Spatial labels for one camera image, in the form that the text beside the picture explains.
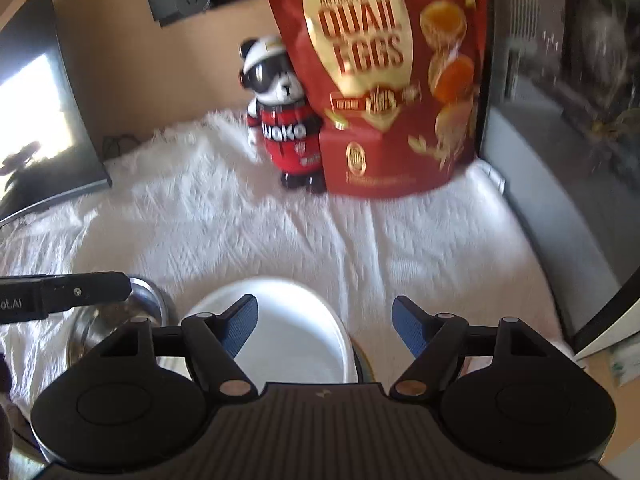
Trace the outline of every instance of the stainless steel pot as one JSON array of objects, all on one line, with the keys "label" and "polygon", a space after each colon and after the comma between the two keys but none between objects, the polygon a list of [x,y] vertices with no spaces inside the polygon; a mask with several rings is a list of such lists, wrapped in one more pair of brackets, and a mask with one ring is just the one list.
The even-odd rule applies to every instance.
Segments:
[{"label": "stainless steel pot", "polygon": [[66,364],[77,363],[89,350],[132,319],[148,319],[167,326],[168,308],[162,292],[153,283],[130,276],[131,294],[123,303],[79,307],[66,345]]}]

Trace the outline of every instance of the gold oval logo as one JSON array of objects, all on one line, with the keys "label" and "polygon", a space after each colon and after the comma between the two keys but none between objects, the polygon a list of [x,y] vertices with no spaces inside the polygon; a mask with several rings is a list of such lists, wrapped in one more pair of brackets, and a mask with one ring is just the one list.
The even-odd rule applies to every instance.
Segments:
[{"label": "gold oval logo", "polygon": [[367,171],[364,148],[357,142],[350,142],[347,145],[347,167],[355,176],[363,176],[364,172]]}]

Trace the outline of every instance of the red jacket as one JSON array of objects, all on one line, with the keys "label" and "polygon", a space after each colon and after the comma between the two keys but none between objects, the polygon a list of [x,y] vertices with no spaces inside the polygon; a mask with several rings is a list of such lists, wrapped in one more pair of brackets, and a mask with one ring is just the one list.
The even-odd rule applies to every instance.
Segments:
[{"label": "red jacket", "polygon": [[322,119],[306,99],[290,105],[255,103],[247,121],[250,128],[262,126],[264,145],[274,165],[284,173],[309,174],[322,169],[318,134]]}]

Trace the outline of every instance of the wrinkled white cloth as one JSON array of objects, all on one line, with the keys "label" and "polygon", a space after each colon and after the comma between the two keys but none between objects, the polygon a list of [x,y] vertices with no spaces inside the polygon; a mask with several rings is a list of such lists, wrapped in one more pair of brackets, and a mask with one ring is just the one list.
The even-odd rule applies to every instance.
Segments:
[{"label": "wrinkled white cloth", "polygon": [[[322,295],[389,387],[412,357],[391,325],[404,294],[472,324],[517,316],[561,332],[542,270],[488,177],[471,166],[449,185],[398,200],[286,192],[232,114],[180,124],[108,163],[113,189],[0,230],[0,274],[122,270],[158,284],[178,318],[227,283],[292,278]],[[28,416],[65,370],[72,313],[0,328]]]}]

